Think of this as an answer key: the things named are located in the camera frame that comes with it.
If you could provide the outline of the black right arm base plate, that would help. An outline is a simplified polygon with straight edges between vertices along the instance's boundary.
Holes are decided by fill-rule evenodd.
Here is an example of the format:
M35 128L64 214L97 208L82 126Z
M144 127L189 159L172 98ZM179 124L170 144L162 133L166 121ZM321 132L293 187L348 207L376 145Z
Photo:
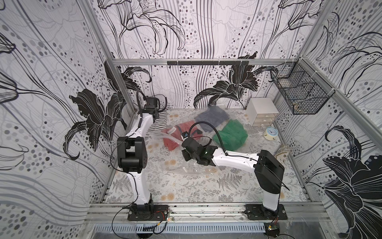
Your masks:
M248 220L287 220L286 210L283 204L279 204L275 211L266 209L262 204L246 204L243 212Z

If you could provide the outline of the black white striped tank top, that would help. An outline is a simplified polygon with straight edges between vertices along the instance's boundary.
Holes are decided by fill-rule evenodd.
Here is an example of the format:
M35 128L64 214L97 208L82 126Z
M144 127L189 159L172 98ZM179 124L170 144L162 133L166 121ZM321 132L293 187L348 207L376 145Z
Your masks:
M147 133L163 130L167 126L167 110L159 113L159 118L154 121Z

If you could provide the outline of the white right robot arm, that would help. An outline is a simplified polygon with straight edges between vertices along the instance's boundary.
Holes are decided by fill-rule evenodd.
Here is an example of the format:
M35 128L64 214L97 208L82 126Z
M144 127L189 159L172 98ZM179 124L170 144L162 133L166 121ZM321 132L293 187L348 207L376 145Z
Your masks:
M182 147L185 161L194 159L203 166L225 166L254 173L263 190L262 208L266 212L277 212L285 168L269 151L261 150L258 154L228 151L202 145L191 137L183 141Z

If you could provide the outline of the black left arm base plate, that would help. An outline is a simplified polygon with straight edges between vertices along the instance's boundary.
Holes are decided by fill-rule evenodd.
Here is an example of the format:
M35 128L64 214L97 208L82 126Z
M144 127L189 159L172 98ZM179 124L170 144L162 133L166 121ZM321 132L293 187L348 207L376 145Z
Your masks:
M129 221L166 221L169 213L168 205L133 204L128 215Z

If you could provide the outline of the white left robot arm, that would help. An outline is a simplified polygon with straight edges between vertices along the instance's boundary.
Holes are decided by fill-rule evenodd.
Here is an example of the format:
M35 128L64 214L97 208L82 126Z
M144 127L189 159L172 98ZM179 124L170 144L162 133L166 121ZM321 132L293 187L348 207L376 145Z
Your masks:
M150 211L153 204L145 172L148 162L145 136L159 118L159 105L160 101L157 98L147 97L146 104L139 109L138 118L130 132L117 140L118 167L129 178L135 197L131 207L136 210Z

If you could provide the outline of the red garment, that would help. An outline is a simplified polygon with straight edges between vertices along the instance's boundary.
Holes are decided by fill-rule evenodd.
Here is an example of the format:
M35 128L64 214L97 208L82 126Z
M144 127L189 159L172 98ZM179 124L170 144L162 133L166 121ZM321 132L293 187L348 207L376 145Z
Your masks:
M195 121L191 120L191 121L188 121L188 122L177 124L177 125L172 126L170 128L165 128L165 129L161 130L161 132L165 133L165 134L168 134L168 135L170 135L170 136L172 136L172 137L182 141L181 134L183 132L189 131L190 127L194 123L195 123ZM192 129L192 131L191 131L191 136L192 137L203 136L203 132L197 126L195 126ZM168 139L168 138L164 138L163 142L164 142L164 146L167 147L167 149L169 151L173 151L174 149L176 149L179 146L176 142L174 142L174 141L172 141L171 139Z

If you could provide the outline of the green knit garment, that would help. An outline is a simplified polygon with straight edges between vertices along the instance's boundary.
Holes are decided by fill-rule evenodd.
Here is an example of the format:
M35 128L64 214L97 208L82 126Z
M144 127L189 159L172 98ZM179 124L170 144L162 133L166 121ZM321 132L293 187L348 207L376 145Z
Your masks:
M219 131L219 135L222 139L223 146L229 151L237 151L244 145L248 137L248 133L244 129L243 124L237 119L230 119L223 130Z

